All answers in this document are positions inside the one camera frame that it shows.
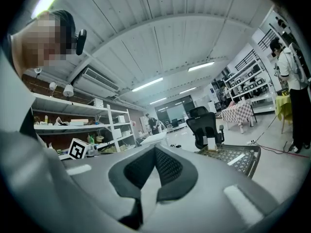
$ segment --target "shelving unit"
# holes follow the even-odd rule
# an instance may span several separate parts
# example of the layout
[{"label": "shelving unit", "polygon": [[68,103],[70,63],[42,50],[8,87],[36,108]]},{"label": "shelving unit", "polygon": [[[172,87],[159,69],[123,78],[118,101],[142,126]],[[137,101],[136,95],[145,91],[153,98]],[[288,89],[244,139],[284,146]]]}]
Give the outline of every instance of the shelving unit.
[{"label": "shelving unit", "polygon": [[[274,111],[275,110],[275,91],[272,90],[271,86],[269,85],[269,82],[271,81],[271,79],[269,77],[267,70],[260,63],[261,63],[260,58],[253,58],[252,61],[249,60],[249,62],[243,68],[241,68],[236,74],[234,74],[232,77],[230,77],[229,79],[227,79],[225,81],[225,84],[226,84],[226,86],[230,92],[230,96],[231,96],[232,100],[235,98],[241,99],[241,97],[247,93],[255,91],[261,87],[268,86],[268,90],[269,90],[268,93],[262,94],[258,97],[253,97],[253,98],[248,100],[252,103],[254,113],[262,113],[262,112],[268,112],[268,111]],[[247,72],[250,71],[255,65],[258,65],[260,67],[260,70],[258,70],[256,73],[254,73],[250,77],[245,77]],[[239,86],[241,86],[242,84],[246,84],[248,81],[250,81],[252,78],[256,77],[259,74],[262,74],[264,76],[265,82],[263,84],[258,85],[252,89],[249,89],[248,91],[239,91],[239,89],[238,89]],[[229,84],[239,77],[245,77],[245,79],[242,82],[240,82],[239,84],[236,84],[234,87],[230,87]],[[232,90],[236,94],[237,93],[239,93],[239,94],[232,96],[231,95]]]},{"label": "shelving unit", "polygon": [[[98,131],[100,134],[101,129],[108,129],[112,133],[113,140],[109,144],[115,144],[116,149],[120,152],[119,141],[124,140],[128,137],[133,137],[135,142],[135,137],[133,134],[133,126],[131,123],[131,118],[128,110],[119,111],[113,110],[108,104],[106,108],[94,107],[91,105],[75,103],[71,101],[66,101],[62,99],[57,99],[53,97],[48,97],[38,93],[34,93],[35,101],[32,105],[33,111],[45,112],[45,113],[54,113],[61,115],[72,115],[72,116],[81,116],[81,117],[107,117],[109,119],[108,124],[98,124],[98,125],[83,125],[83,126],[54,126],[54,125],[34,125],[35,131],[38,135],[53,135],[53,134],[70,134],[70,133],[87,133]],[[113,118],[127,114],[129,122],[125,123],[113,123]],[[116,138],[115,128],[122,127],[124,125],[129,125],[131,134],[128,136],[123,136]],[[98,148],[107,146],[108,143],[100,144]]]}]

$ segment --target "ceiling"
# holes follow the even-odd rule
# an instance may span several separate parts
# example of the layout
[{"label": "ceiling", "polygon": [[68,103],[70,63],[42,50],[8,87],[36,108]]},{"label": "ceiling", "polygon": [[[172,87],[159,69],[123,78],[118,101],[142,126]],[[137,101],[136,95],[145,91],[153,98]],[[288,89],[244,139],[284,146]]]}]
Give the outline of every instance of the ceiling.
[{"label": "ceiling", "polygon": [[[19,26],[30,19],[36,2],[22,11]],[[269,0],[55,0],[52,8],[72,13],[87,39],[82,55],[68,56],[42,74],[70,83],[90,65],[120,87],[122,100],[145,107],[209,84],[245,46],[271,5]],[[209,61],[215,64],[188,72]],[[163,81],[131,91],[159,77]]]}]

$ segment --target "white floor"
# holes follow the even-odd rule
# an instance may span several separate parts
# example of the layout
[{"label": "white floor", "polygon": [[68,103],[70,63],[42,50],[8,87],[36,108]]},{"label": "white floor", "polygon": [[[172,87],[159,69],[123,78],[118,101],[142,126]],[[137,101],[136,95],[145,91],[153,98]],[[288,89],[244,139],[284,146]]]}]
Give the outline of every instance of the white floor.
[{"label": "white floor", "polygon": [[[254,120],[254,127],[250,127],[250,123],[245,122],[243,124],[244,134],[240,133],[237,125],[230,124],[229,130],[227,130],[225,123],[221,119],[217,119],[216,123],[217,128],[221,124],[225,127],[224,144],[246,145],[248,141],[255,140],[262,146],[283,150],[283,146],[287,141],[285,150],[288,150],[292,142],[292,125],[286,123],[284,132],[281,134],[282,122],[276,118],[275,114],[257,115],[257,121],[256,123]],[[169,144],[179,144],[182,146],[182,149],[187,151],[198,151],[194,145],[194,141],[195,138],[188,127],[168,134]],[[311,149],[303,149],[299,154],[304,157],[286,153],[275,154],[272,151],[262,148],[260,161],[253,176],[253,181],[264,187],[278,202],[282,203],[298,191],[304,181],[307,170],[310,168]],[[142,189],[144,218],[155,207],[156,193],[160,187],[158,173],[154,169]]]}]

